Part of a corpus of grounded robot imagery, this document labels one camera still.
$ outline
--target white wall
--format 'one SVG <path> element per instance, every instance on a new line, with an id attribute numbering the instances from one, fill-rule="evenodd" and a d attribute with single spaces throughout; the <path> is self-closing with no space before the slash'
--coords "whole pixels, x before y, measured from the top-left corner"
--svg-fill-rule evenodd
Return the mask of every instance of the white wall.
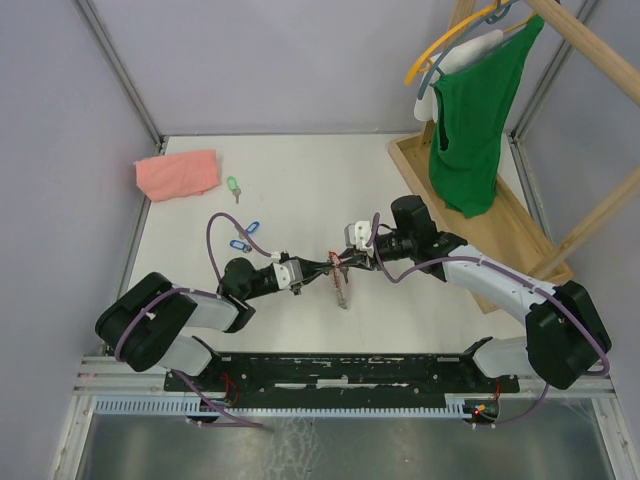
<path id="1" fill-rule="evenodd" d="M 415 131 L 415 59 L 446 32 L 442 0 L 94 0 L 165 135 Z M 582 0 L 566 0 L 576 11 Z M 478 1 L 478 8 L 488 0 Z M 530 13 L 516 4 L 500 23 Z M 478 32 L 488 31 L 483 26 Z M 513 126 L 560 42 L 530 53 Z"/>
<path id="2" fill-rule="evenodd" d="M 69 0 L 0 2 L 0 471 L 46 478 L 152 153 Z"/>
<path id="3" fill-rule="evenodd" d="M 591 25 L 640 68 L 640 3 L 602 2 Z M 556 241 L 640 164 L 640 108 L 574 53 L 525 145 Z M 640 446 L 640 199 L 570 257 L 613 341 L 612 377 Z"/>

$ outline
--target pink towel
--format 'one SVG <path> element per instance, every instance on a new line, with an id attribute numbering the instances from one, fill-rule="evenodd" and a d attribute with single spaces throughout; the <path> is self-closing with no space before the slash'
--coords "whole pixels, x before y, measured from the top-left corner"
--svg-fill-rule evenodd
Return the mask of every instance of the pink towel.
<path id="1" fill-rule="evenodd" d="M 136 162 L 136 181 L 152 202 L 202 195 L 220 185 L 215 150 L 162 155 Z"/>

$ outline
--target wooden clothes rack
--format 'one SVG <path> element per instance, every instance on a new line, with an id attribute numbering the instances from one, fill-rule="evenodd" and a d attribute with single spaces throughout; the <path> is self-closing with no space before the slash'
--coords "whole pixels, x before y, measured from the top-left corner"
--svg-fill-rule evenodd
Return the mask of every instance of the wooden clothes rack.
<path id="1" fill-rule="evenodd" d="M 554 0 L 524 0 L 573 47 L 580 51 L 620 90 L 640 106 L 640 72 Z M 449 28 L 474 12 L 476 0 L 457 0 Z M 462 33 L 444 45 L 446 48 Z M 540 227 L 498 176 L 493 206 L 483 215 L 466 219 L 446 208 L 429 181 L 429 151 L 433 122 L 420 133 L 391 142 L 389 154 L 411 191 L 420 195 L 441 230 L 469 240 L 486 255 L 533 277 L 564 283 L 573 276 L 566 258 L 626 207 L 640 191 L 640 166 L 580 222 L 558 245 L 551 244 Z M 496 309 L 474 295 L 483 312 Z"/>

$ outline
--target green tank top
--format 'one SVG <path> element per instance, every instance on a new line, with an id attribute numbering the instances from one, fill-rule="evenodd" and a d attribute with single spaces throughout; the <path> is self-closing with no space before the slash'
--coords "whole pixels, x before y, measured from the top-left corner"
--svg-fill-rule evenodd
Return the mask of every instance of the green tank top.
<path id="1" fill-rule="evenodd" d="M 438 102 L 429 178 L 447 207 L 465 217 L 485 213 L 496 196 L 502 130 L 522 69 L 544 26 L 535 16 L 504 45 L 434 85 Z"/>

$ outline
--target orange hanger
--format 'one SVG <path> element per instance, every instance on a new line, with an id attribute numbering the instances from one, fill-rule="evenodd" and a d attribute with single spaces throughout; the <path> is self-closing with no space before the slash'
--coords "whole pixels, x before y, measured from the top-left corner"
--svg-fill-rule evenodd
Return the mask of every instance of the orange hanger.
<path id="1" fill-rule="evenodd" d="M 477 20 L 479 18 L 485 17 L 488 14 L 490 14 L 491 12 L 493 12 L 496 8 L 498 8 L 500 6 L 501 3 L 502 3 L 502 0 L 494 0 L 491 5 L 483 8 L 482 10 L 479 10 L 478 12 L 474 13 L 473 15 L 465 18 L 463 21 L 458 23 L 455 27 L 452 27 L 451 29 L 449 29 L 449 31 L 447 33 L 445 33 L 433 45 L 431 45 L 427 50 L 425 50 L 424 53 L 422 55 L 420 55 L 420 57 L 414 62 L 414 64 L 411 66 L 411 68 L 407 72 L 407 75 L 406 75 L 406 77 L 404 79 L 404 84 L 405 85 L 409 85 L 411 83 L 411 81 L 413 80 L 413 78 L 416 76 L 416 74 L 424 73 L 424 72 L 426 72 L 427 70 L 429 70 L 433 66 L 433 60 L 431 60 L 431 55 L 433 55 L 433 52 L 435 52 L 438 49 L 438 47 L 440 47 L 440 45 L 442 45 L 445 41 L 447 41 L 453 35 L 458 33 L 460 30 L 465 28 L 471 22 L 473 22 L 473 21 L 475 21 L 475 20 Z M 529 15 L 529 17 L 524 22 L 520 22 L 520 23 L 518 23 L 516 25 L 513 25 L 512 27 L 507 28 L 506 30 L 504 30 L 503 33 L 507 34 L 507 33 L 512 32 L 513 30 L 516 30 L 516 29 L 518 29 L 520 27 L 525 26 L 527 23 L 529 23 L 529 21 L 534 16 L 535 16 L 535 12 L 533 12 L 531 15 Z"/>

